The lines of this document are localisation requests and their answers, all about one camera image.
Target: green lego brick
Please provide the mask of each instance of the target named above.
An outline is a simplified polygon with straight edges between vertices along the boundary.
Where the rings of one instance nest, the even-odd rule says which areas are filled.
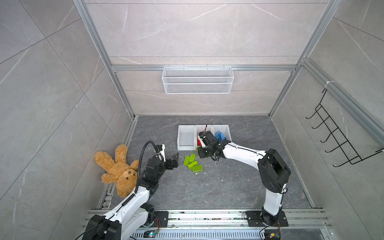
[[[197,165],[192,167],[193,172],[201,172],[203,171],[203,165]]]
[[[188,166],[188,164],[189,164],[189,160],[190,160],[190,157],[189,157],[189,156],[186,156],[186,157],[184,158],[184,165],[185,165],[185,166]]]
[[[192,169],[193,166],[196,166],[198,163],[197,161],[194,161],[193,163],[188,164],[188,168]]]
[[[191,154],[191,157],[189,158],[189,163],[192,163],[196,158],[196,154]]]

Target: white storage bin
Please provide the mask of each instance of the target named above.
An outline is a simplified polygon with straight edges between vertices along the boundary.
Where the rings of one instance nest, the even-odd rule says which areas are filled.
[[[196,125],[179,125],[177,133],[177,150],[195,150]]]
[[[197,148],[197,135],[199,132],[204,131],[205,124],[200,125],[179,125],[179,131],[177,133],[177,150],[178,151],[190,151]],[[229,125],[207,125],[207,130],[213,135],[217,131],[224,134],[227,140],[232,141],[231,133],[229,132]]]

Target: floor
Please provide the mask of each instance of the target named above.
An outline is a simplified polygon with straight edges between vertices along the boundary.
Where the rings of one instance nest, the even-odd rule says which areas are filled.
[[[146,141],[165,144],[166,158],[177,152],[178,125],[228,124],[232,141],[257,150],[276,149],[292,174],[287,184],[288,193],[283,198],[283,208],[310,208],[299,179],[268,116],[140,116],[128,147],[127,162],[138,159]],[[184,158],[196,151],[180,151]],[[154,155],[152,147],[144,153],[143,166]],[[166,170],[159,181],[159,188],[148,201],[155,209],[221,209],[261,208],[265,187],[256,169],[232,159],[213,161],[210,158],[196,160],[204,171],[193,173],[183,165]],[[114,195],[111,207],[121,202]]]

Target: white wire basket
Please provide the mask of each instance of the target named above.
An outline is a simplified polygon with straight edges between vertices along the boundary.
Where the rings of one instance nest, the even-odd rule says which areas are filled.
[[[161,78],[166,94],[230,93],[233,71],[225,66],[169,66]]]

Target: wall tile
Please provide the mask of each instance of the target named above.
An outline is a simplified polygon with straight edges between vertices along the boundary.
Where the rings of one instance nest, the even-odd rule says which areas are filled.
[[[235,71],[231,91],[281,90],[290,71]]]
[[[51,236],[106,128],[84,95],[0,200],[2,239]]]
[[[124,71],[118,77],[124,90],[161,91],[164,90],[161,80],[162,71]]]
[[[87,6],[110,56],[298,56],[326,4]]]
[[[124,140],[130,122],[131,118],[125,109],[123,102],[120,101],[111,118],[111,121],[108,124],[108,127],[111,129],[113,135],[115,135],[120,144]]]
[[[282,102],[273,120],[315,206],[324,208],[337,236],[368,239],[368,231],[287,101]]]
[[[105,151],[114,157],[114,151],[118,145],[119,142],[107,128],[94,154],[97,151]],[[94,154],[76,184],[50,239],[75,239],[81,233],[88,211],[96,208],[104,189],[104,183],[100,178],[104,170],[95,163]]]
[[[112,64],[293,64],[299,56],[259,57],[113,57]]]
[[[82,20],[47,38],[85,92],[101,73],[104,64]]]
[[[82,95],[47,40],[0,64],[0,196]]]
[[[106,69],[100,73],[85,94],[108,124],[119,104],[120,96]]]
[[[335,17],[384,40],[384,1],[344,0]]]
[[[265,0],[85,0],[86,3],[265,3]],[[328,0],[270,0],[268,3],[327,3]]]
[[[384,125],[384,41],[332,19],[310,58]]]
[[[0,63],[43,38],[43,34],[19,1],[1,1]]]
[[[328,137],[329,130],[325,125],[321,125],[317,129],[311,128],[317,127],[321,123],[321,119],[317,115],[309,120],[305,119],[305,117],[310,117],[314,113],[314,108],[323,96],[322,90],[323,87],[307,71],[302,71],[289,90],[286,100],[307,130],[371,237],[373,239],[380,239],[381,231],[379,229],[383,227],[381,222],[384,222],[382,217],[384,210],[378,210],[376,206],[384,204],[381,197],[384,196],[384,193],[378,192],[376,189],[380,189],[381,183],[384,181],[384,177],[381,174],[383,170],[381,163],[384,153],[366,159],[364,162],[359,162],[356,165],[347,163],[341,167],[333,167],[333,164],[340,165],[347,161],[346,157],[341,149],[331,153],[325,152],[325,150],[330,151],[334,149],[337,143],[332,136],[325,143],[320,142]],[[339,143],[346,141],[345,137],[347,137],[357,153],[363,158],[381,148],[329,93],[326,93],[324,96],[322,105],[344,134],[343,136],[339,130],[335,132]],[[357,153],[348,143],[343,145],[343,150],[350,158],[357,156]],[[370,212],[373,211],[378,212],[378,214],[372,216]]]
[[[135,114],[268,114],[280,91],[234,91],[229,94],[165,94],[126,91]]]
[[[72,0],[20,0],[45,36],[80,18]]]

